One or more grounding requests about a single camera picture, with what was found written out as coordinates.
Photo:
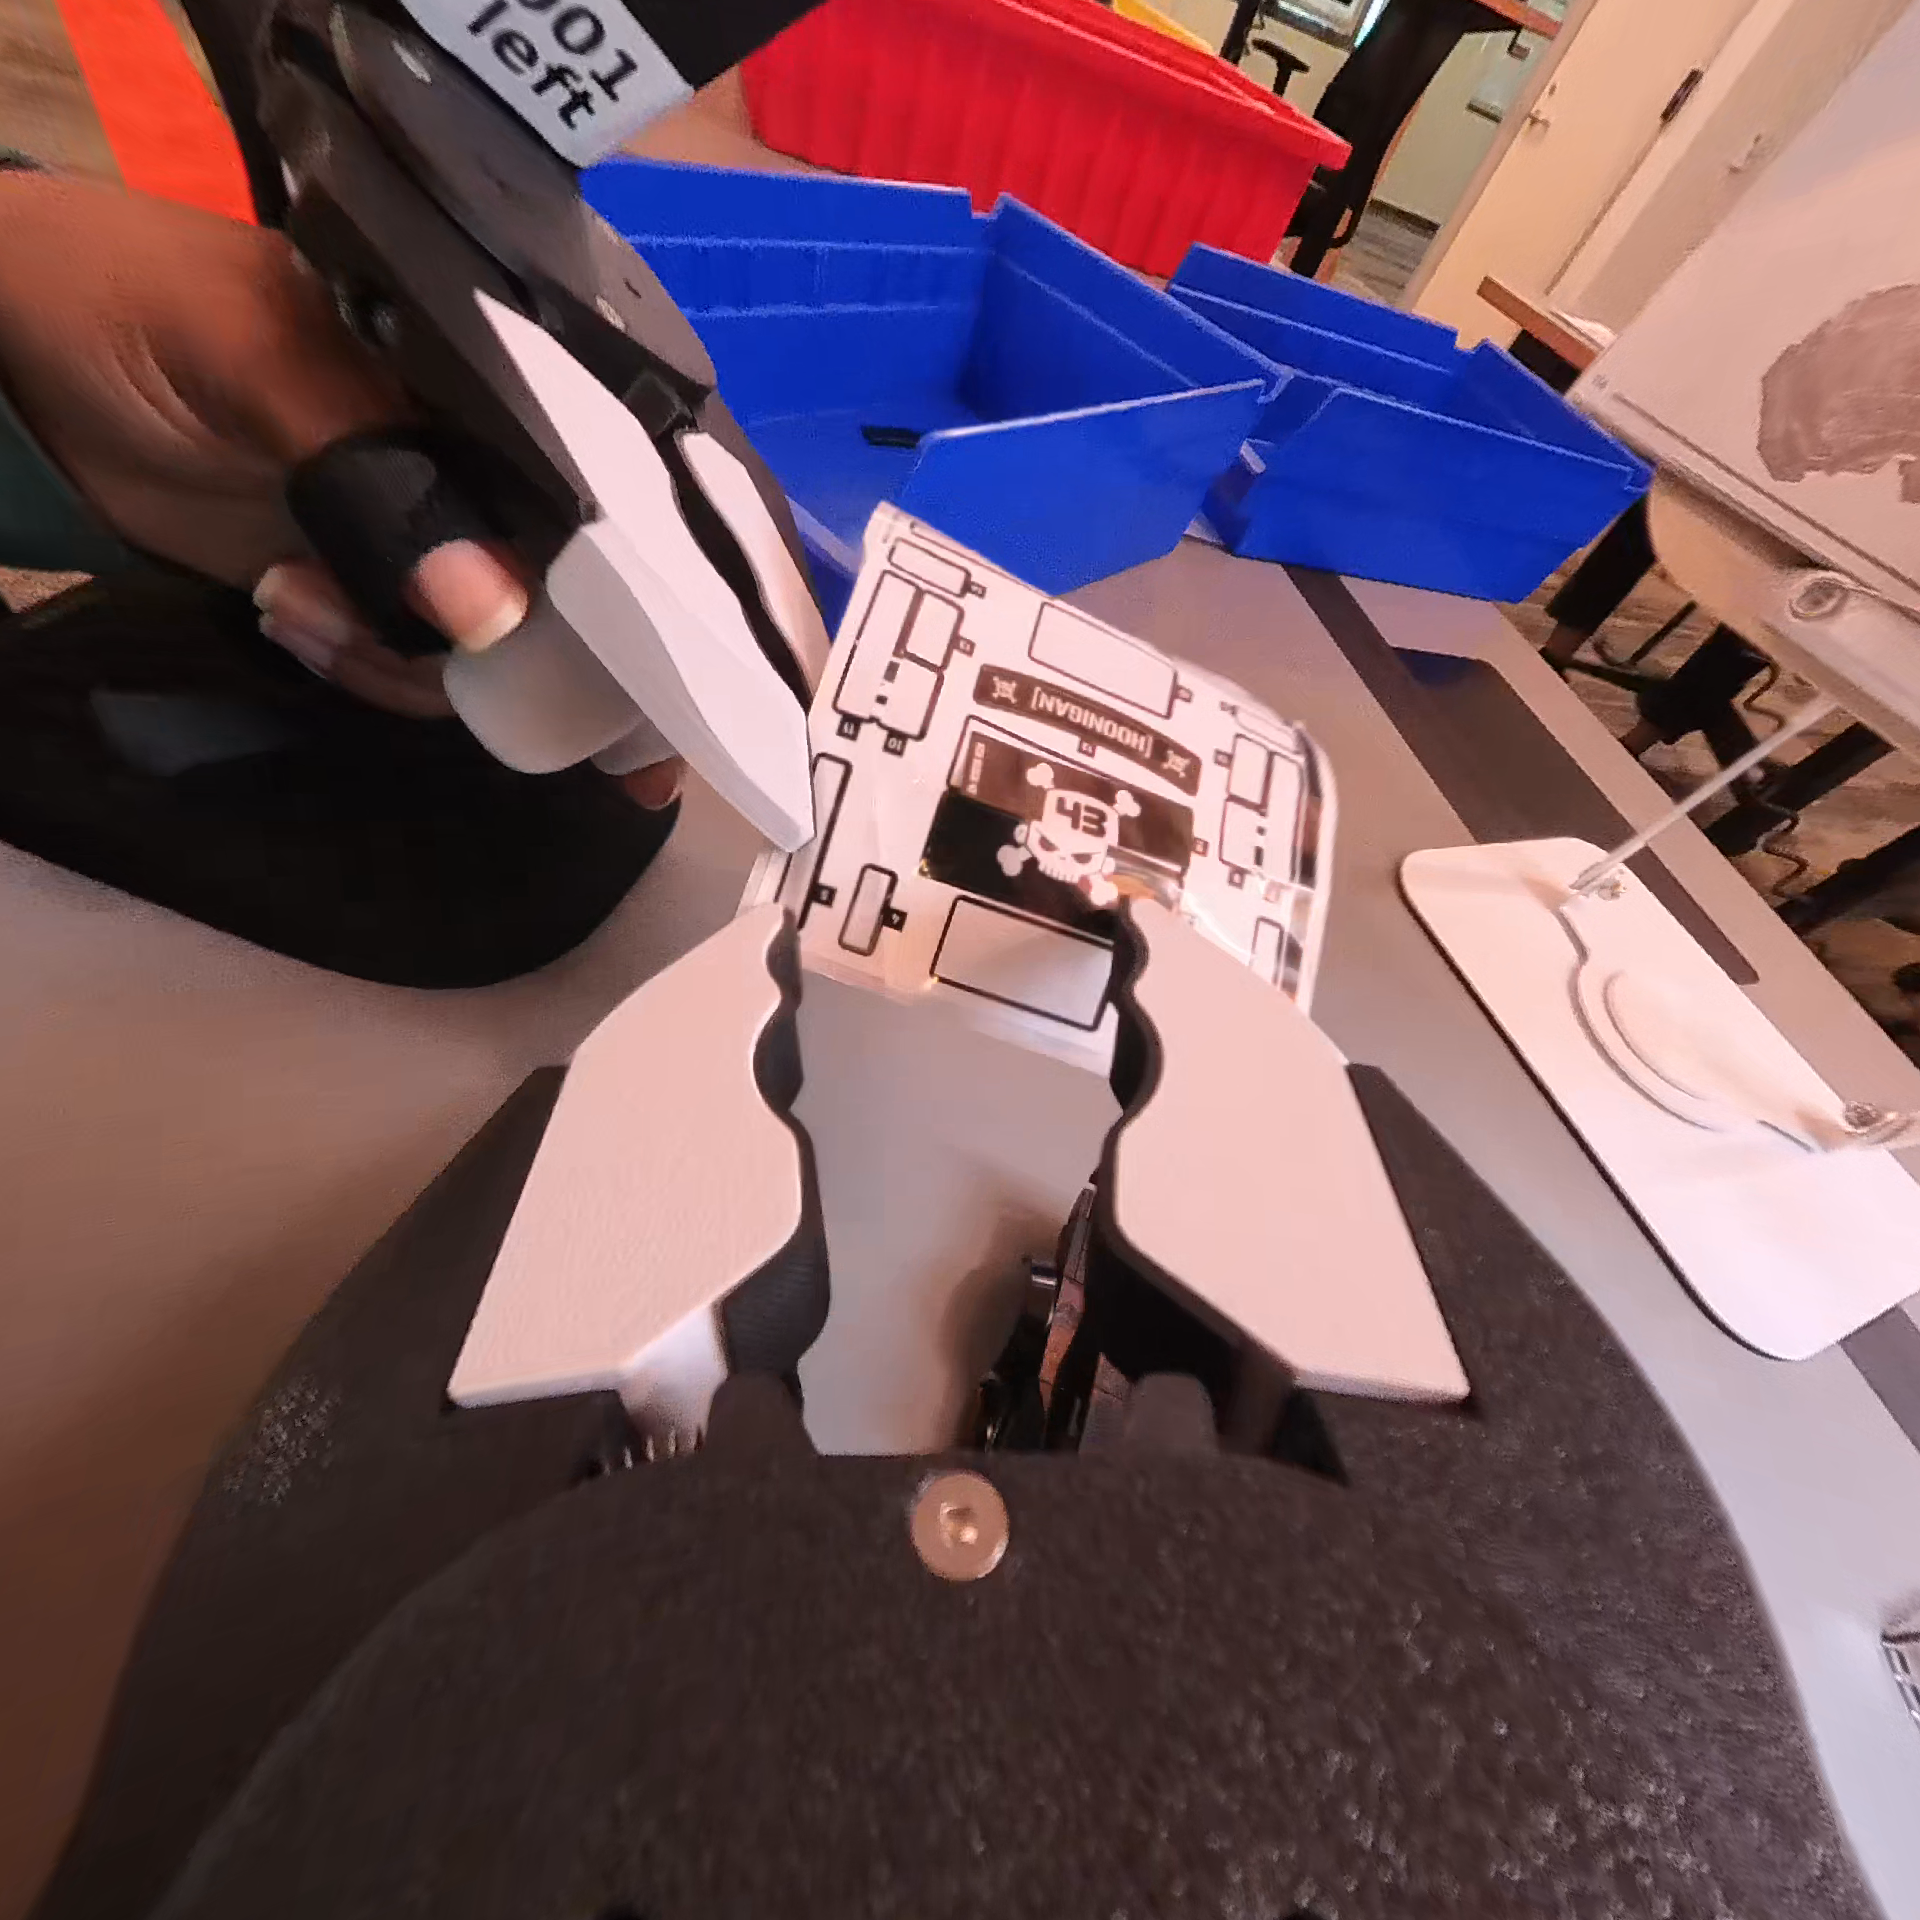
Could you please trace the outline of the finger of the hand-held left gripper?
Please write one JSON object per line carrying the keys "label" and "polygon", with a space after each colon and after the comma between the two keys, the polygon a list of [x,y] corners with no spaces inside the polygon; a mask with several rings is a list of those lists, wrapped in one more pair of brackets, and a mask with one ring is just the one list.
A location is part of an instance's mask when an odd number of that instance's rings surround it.
{"label": "finger of the hand-held left gripper", "polygon": [[778,480],[739,434],[682,431],[678,458],[695,540],[731,588],[750,635],[779,681],[816,695],[832,639]]}
{"label": "finger of the hand-held left gripper", "polygon": [[636,710],[611,744],[639,767],[682,760],[761,839],[815,832],[804,710],[699,548],[647,427],[552,334],[475,295],[507,363],[592,499],[544,577],[548,607]]}

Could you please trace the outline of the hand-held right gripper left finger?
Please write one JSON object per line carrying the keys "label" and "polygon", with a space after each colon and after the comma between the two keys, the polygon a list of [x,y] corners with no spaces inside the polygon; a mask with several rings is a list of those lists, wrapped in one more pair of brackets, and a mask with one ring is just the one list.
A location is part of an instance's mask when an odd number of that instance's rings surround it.
{"label": "hand-held right gripper left finger", "polygon": [[798,1383],[832,1297],[798,1014],[796,921],[753,910],[587,1035],[454,1362],[455,1407],[607,1390],[710,1410],[734,1376]]}

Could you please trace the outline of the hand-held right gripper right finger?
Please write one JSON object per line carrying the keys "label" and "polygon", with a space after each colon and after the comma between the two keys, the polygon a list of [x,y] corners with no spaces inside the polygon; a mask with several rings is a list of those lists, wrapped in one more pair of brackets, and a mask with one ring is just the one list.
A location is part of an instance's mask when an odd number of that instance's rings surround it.
{"label": "hand-held right gripper right finger", "polygon": [[1471,1408],[1340,1047],[1178,916],[1120,919],[1114,1011],[1098,1356],[1194,1380],[1222,1442],[1275,1442],[1303,1392]]}

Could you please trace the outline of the black lego car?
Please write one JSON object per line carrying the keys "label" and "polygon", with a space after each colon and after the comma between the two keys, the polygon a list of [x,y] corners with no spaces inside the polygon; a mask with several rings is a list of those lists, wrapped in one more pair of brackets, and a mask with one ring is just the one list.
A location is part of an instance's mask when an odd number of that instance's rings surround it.
{"label": "black lego car", "polygon": [[1073,1203],[1047,1256],[1025,1256],[1012,1331],[977,1388],[977,1452],[1084,1452],[1116,1442],[1131,1386],[1098,1351],[1075,1361],[1088,1308],[1095,1188]]}

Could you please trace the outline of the sticker sheet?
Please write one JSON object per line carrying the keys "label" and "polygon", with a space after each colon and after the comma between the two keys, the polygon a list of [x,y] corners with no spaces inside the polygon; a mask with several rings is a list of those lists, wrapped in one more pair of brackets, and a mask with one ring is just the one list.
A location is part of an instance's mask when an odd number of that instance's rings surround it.
{"label": "sticker sheet", "polygon": [[1119,916],[1155,896],[1312,1011],[1338,786],[1236,683],[882,504],[808,739],[815,839],[742,898],[808,971],[1102,1073]]}

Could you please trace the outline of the lego instruction booklet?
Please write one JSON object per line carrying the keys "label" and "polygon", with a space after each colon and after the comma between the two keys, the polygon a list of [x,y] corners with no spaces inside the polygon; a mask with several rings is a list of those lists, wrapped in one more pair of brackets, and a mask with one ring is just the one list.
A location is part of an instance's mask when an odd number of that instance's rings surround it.
{"label": "lego instruction booklet", "polygon": [[1915,611],[1915,4],[1600,352],[1576,402],[1664,476]]}

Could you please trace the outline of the person's left hand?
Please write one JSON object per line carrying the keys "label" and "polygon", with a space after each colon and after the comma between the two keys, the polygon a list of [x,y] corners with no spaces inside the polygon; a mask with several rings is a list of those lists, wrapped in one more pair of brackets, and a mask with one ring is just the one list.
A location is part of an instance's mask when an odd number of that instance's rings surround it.
{"label": "person's left hand", "polygon": [[278,232],[6,166],[8,563],[140,561],[215,585],[159,688],[107,667],[107,737],[155,772],[251,777],[408,832],[561,804],[666,825],[682,767],[529,777],[463,729],[434,656],[401,656],[305,546],[296,471],[346,443],[401,447],[416,408]]}

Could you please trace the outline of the orange striped object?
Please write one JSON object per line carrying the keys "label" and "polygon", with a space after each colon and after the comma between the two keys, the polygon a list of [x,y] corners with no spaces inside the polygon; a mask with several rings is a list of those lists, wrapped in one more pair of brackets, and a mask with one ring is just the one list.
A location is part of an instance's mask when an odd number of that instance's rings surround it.
{"label": "orange striped object", "polygon": [[254,225],[242,152],[161,3],[55,3],[127,187]]}

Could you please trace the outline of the white booklet stand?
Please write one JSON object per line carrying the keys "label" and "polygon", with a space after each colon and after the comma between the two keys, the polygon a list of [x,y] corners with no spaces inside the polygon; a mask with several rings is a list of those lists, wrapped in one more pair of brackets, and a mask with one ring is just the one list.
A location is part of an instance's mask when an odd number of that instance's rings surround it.
{"label": "white booklet stand", "polygon": [[1618,846],[1527,839],[1404,858],[1399,890],[1695,1304],[1809,1361],[1915,1299],[1915,1110],[1846,1100],[1630,862],[1816,698]]}

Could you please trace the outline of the red storage bin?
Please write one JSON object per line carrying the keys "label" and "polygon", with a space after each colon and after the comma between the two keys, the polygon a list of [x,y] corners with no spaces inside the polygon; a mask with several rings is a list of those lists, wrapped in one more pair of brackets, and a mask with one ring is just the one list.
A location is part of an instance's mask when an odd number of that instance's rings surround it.
{"label": "red storage bin", "polygon": [[830,3],[742,65],[760,142],[1026,203],[1142,274],[1267,263],[1351,146],[1212,52],[1094,3]]}

